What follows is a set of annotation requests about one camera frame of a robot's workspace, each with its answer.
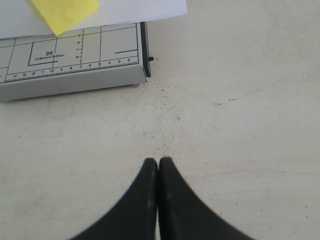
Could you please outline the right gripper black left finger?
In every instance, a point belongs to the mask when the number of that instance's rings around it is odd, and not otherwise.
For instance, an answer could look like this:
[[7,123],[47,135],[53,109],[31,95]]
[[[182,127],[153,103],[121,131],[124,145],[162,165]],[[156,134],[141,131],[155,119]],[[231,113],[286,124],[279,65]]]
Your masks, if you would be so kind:
[[120,200],[74,240],[154,240],[157,218],[158,165],[144,160],[136,178]]

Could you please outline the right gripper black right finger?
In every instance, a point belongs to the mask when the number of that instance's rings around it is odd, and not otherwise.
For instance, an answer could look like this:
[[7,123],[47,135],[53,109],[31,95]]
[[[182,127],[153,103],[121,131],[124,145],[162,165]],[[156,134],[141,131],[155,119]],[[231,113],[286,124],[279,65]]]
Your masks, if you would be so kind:
[[190,188],[172,158],[158,170],[158,218],[162,240],[251,240],[213,212]]

